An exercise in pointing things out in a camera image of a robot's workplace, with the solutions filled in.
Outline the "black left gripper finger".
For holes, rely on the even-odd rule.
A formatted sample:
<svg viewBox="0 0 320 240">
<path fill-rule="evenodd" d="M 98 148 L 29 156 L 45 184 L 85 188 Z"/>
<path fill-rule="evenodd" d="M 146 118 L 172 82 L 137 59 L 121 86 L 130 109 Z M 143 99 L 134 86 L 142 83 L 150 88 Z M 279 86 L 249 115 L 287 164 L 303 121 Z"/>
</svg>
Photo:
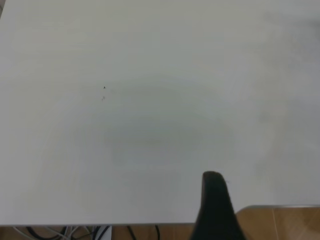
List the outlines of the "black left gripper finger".
<svg viewBox="0 0 320 240">
<path fill-rule="evenodd" d="M 244 240 L 224 177 L 215 171 L 202 175 L 201 204 L 191 240 Z"/>
</svg>

